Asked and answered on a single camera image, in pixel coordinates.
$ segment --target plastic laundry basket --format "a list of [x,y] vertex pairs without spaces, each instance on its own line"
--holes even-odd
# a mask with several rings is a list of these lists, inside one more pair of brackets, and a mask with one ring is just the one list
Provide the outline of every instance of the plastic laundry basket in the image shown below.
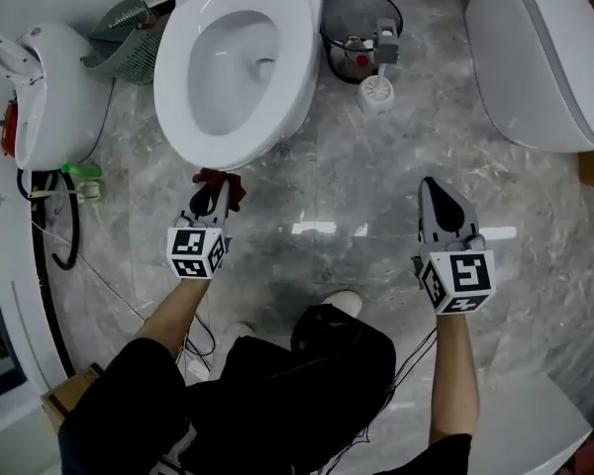
[[360,83],[376,73],[373,39],[381,18],[394,20],[400,36],[403,17],[391,0],[324,0],[321,36],[338,78]]
[[152,83],[167,18],[159,17],[142,0],[121,2],[88,35],[95,53],[81,58],[83,65],[95,74],[129,83]]

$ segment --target red cloth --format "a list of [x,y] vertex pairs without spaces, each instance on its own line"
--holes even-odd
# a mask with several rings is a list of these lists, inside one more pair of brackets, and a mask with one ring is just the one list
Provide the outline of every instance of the red cloth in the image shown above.
[[242,187],[242,179],[238,174],[232,172],[202,168],[198,174],[194,175],[192,181],[194,183],[202,183],[203,181],[207,183],[213,203],[218,202],[222,184],[229,181],[229,209],[235,212],[240,210],[240,201],[247,194]]

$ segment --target black sleeve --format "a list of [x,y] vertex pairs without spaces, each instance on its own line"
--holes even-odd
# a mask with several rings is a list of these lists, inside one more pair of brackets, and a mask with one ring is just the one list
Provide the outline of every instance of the black sleeve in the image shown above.
[[425,473],[448,473],[466,475],[468,454],[471,450],[470,434],[453,434],[437,441],[405,466],[376,475],[417,475]]
[[149,473],[187,431],[184,390],[163,345],[144,338],[128,343],[59,429],[63,475]]

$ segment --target person's right arm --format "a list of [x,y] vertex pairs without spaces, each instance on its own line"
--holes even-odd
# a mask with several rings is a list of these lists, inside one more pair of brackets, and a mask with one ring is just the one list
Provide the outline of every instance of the person's right arm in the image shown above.
[[429,443],[452,434],[473,435],[479,393],[465,315],[437,316],[438,349]]

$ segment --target white box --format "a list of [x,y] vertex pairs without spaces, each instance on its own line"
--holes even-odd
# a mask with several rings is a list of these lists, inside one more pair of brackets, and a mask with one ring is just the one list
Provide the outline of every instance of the white box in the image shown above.
[[225,253],[222,229],[172,227],[167,230],[167,261],[179,278],[210,279]]
[[475,312],[497,289],[493,251],[433,251],[420,278],[436,314]]

